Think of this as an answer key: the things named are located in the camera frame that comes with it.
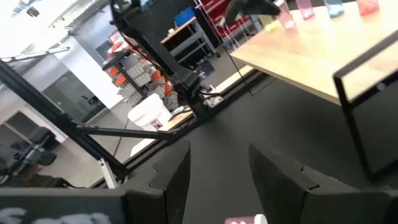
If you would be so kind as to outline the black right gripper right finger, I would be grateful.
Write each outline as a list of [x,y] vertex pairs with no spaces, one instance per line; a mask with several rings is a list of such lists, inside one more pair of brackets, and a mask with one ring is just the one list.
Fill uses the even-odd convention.
[[363,191],[250,144],[249,165],[269,223],[384,223],[386,195]]

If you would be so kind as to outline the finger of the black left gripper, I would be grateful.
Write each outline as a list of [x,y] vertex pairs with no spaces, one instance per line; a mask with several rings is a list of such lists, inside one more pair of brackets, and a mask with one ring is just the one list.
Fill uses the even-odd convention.
[[263,15],[278,16],[281,12],[279,6],[270,0],[260,0],[259,8]]

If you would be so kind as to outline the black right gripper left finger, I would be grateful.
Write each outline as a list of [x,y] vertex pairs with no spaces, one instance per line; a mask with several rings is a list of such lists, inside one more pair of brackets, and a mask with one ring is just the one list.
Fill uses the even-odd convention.
[[126,223],[181,223],[190,171],[191,144],[182,141],[124,183]]

